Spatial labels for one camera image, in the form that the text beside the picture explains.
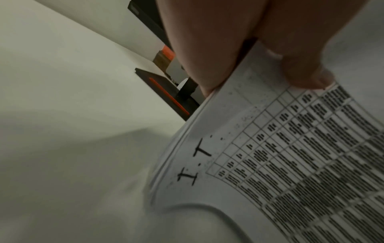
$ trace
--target white paper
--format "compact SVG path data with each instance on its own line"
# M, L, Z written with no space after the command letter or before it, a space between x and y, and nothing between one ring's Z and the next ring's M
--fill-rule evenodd
M331 41L326 90L290 87L256 45L161 161L152 206L216 208L254 242L384 242L383 7Z

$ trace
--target white wall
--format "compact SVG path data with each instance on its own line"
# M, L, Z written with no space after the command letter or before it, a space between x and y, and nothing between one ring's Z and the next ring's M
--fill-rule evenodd
M153 60L164 44L128 10L130 0L36 0L121 46Z

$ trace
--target grid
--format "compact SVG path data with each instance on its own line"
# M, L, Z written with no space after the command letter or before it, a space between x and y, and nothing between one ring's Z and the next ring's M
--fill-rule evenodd
M291 242L384 242L383 152L383 126L340 85L290 87L206 173Z

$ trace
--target black ink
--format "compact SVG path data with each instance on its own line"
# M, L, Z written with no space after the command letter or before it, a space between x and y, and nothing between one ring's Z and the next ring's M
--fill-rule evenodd
M195 184L196 179L197 179L198 173L196 173L196 175L193 176L193 175L184 174L183 172L184 172L184 167L183 167L183 169L181 169L181 172L177 175L177 181L179 181L181 179L181 177L192 178L193 179L192 186L193 186Z
M202 152L202 153L205 154L206 156L209 156L209 157L212 156L210 153L208 153L208 152L206 152L205 150L203 150L203 149L200 148L200 144L201 144L202 141L203 141L203 138L200 139L199 144L198 144L197 147L195 148L195 153L193 154L193 157L196 156L196 154L197 154L198 151L199 151L199 152Z

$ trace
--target orange object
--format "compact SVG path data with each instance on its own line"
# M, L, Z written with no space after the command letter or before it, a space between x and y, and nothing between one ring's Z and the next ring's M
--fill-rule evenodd
M175 53L168 46L164 46L161 52L171 61L175 58Z
M189 115L189 112L182 105L180 105L180 103L177 102L177 100L175 100L175 98L173 98L172 95L170 95L159 83L157 83L156 80L153 78L149 78L149 80L151 80L154 85L156 85L166 96L168 96L168 98L170 98L172 102L175 103L175 105L177 105L184 113Z

